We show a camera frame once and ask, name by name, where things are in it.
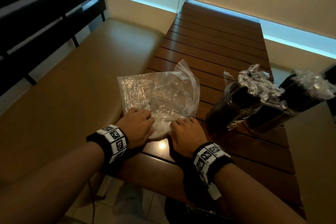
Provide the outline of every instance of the power cord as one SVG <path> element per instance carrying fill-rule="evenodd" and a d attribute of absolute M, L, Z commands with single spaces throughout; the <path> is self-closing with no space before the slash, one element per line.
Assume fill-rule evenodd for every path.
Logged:
<path fill-rule="evenodd" d="M 91 195 L 91 200 L 92 200 L 92 207 L 93 207 L 92 224 L 95 224 L 93 222 L 95 220 L 95 213 L 96 213 L 96 209 L 95 209 L 95 196 L 94 196 L 93 191 L 92 191 L 90 180 L 88 181 L 88 184 L 89 184 L 90 195 Z"/>

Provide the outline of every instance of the wooden table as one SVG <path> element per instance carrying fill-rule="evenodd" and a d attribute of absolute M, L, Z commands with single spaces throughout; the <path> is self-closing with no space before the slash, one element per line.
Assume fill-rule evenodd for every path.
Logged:
<path fill-rule="evenodd" d="M 146 72 L 172 71 L 184 59 L 199 78 L 201 95 L 196 118 L 206 133 L 205 116 L 225 88 L 223 72 L 237 78 L 251 64 L 271 73 L 259 23 L 185 3 Z M 218 144 L 236 165 L 304 215 L 286 131 L 282 127 L 258 135 L 240 123 Z M 190 203 L 183 171 L 169 155 L 168 140 L 148 143 L 143 152 L 124 162 L 118 177 L 151 191 Z"/>

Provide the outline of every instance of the wristband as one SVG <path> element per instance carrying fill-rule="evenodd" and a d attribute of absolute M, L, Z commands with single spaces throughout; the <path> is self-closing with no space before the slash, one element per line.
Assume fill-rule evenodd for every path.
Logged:
<path fill-rule="evenodd" d="M 233 159 L 215 143 L 205 143 L 193 154 L 194 165 L 211 197 L 216 200 L 221 194 L 213 184 L 213 177 L 225 165 L 235 164 Z"/>
<path fill-rule="evenodd" d="M 86 137 L 87 142 L 97 143 L 104 152 L 104 165 L 108 165 L 120 158 L 128 146 L 128 138 L 125 133 L 115 125 L 108 125 L 105 128 Z"/>

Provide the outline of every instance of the beige seat cushion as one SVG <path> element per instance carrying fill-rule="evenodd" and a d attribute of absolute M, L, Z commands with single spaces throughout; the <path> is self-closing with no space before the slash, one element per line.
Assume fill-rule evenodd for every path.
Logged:
<path fill-rule="evenodd" d="M 140 74 L 162 33 L 107 20 L 0 117 L 0 179 L 84 144 L 122 111 L 117 76 Z"/>

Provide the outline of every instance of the person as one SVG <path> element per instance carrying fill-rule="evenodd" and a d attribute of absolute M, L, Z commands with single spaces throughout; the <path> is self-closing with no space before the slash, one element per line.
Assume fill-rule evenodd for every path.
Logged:
<path fill-rule="evenodd" d="M 128 148 L 144 145 L 154 118 L 144 109 L 130 109 L 116 126 L 128 138 Z M 192 158 L 207 145 L 194 118 L 171 123 L 174 150 Z M 110 159 L 106 149 L 89 141 L 70 153 L 25 175 L 0 191 L 0 223 L 55 223 L 74 202 L 88 180 Z M 212 174 L 213 183 L 228 202 L 238 223 L 306 223 L 259 182 L 229 162 Z"/>

